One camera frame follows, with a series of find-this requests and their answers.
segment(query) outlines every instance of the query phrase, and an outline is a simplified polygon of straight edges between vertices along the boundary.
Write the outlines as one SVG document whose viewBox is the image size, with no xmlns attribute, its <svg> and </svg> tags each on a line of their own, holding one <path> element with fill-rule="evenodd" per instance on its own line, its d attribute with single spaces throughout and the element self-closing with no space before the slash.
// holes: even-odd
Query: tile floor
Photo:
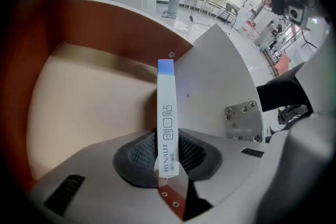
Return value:
<svg viewBox="0 0 336 224">
<path fill-rule="evenodd" d="M 167 10 L 167 5 L 157 4 L 155 17 L 173 27 L 191 43 L 209 29 L 208 25 L 212 26 L 214 24 L 218 24 L 224 31 L 230 33 L 232 42 L 242 56 L 256 86 L 265 84 L 273 78 L 273 76 L 270 75 L 271 70 L 268 68 L 266 59 L 261 55 L 252 40 L 242 36 L 234 28 L 224 25 L 224 23 L 219 19 L 207 16 L 204 13 L 199 13 L 198 11 L 193 11 L 192 15 L 194 23 L 192 23 L 189 19 L 191 10 L 184 7 L 178 8 L 176 19 L 162 17 L 161 15 L 164 10 Z M 263 119 L 265 133 L 268 126 L 271 126 L 273 130 L 280 129 L 277 120 L 277 111 L 273 110 L 264 112 Z"/>
</svg>

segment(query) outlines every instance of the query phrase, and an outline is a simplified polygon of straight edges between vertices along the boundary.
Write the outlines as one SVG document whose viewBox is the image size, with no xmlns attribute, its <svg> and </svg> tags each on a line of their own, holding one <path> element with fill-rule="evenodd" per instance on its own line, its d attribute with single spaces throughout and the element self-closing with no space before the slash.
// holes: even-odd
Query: bandage box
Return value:
<svg viewBox="0 0 336 224">
<path fill-rule="evenodd" d="M 177 101 L 173 60 L 157 63 L 157 139 L 159 177 L 174 177 L 179 172 L 179 127 L 177 123 Z"/>
</svg>

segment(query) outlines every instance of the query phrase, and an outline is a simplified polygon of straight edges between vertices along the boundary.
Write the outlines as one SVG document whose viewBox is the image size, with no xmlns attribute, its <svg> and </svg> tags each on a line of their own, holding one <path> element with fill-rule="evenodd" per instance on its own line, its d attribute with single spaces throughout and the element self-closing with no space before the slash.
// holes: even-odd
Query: metal bracket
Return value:
<svg viewBox="0 0 336 224">
<path fill-rule="evenodd" d="M 262 142 L 263 121 L 256 100 L 251 100 L 225 108 L 225 129 L 228 138 L 252 142 Z"/>
</svg>

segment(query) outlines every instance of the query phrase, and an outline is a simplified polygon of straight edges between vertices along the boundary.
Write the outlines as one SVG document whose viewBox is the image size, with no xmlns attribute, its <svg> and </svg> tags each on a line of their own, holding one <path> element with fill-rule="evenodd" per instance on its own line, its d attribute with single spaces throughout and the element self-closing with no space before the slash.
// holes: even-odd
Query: vent slot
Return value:
<svg viewBox="0 0 336 224">
<path fill-rule="evenodd" d="M 245 148 L 241 152 L 258 158 L 261 158 L 264 154 L 262 151 L 252 150 L 251 148 Z"/>
<path fill-rule="evenodd" d="M 83 176 L 69 175 L 45 201 L 44 205 L 56 214 L 63 216 L 84 180 Z"/>
</svg>

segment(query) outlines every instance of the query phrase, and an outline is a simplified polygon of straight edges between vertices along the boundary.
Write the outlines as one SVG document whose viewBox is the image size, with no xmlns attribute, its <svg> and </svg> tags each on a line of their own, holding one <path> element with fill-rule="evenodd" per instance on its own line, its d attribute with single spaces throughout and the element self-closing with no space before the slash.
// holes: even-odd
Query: white sneaker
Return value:
<svg viewBox="0 0 336 224">
<path fill-rule="evenodd" d="M 162 14 L 162 17 L 176 19 L 176 15 L 175 14 L 169 14 L 169 13 Z"/>
</svg>

